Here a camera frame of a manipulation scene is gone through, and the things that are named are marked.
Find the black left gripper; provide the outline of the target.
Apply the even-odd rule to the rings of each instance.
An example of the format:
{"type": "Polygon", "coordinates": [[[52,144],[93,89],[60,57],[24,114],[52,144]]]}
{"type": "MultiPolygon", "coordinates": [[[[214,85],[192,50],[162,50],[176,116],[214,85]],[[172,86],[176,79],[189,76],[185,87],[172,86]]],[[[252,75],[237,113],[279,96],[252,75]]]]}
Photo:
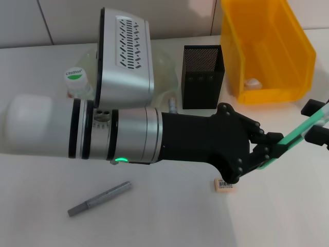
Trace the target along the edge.
{"type": "Polygon", "coordinates": [[[285,145],[274,145],[282,138],[282,133],[265,133],[250,118],[240,121],[231,105],[220,103],[209,117],[163,113],[158,159],[208,163],[225,182],[235,184],[284,154],[285,145]],[[250,143],[257,144],[251,153],[250,143]]]}

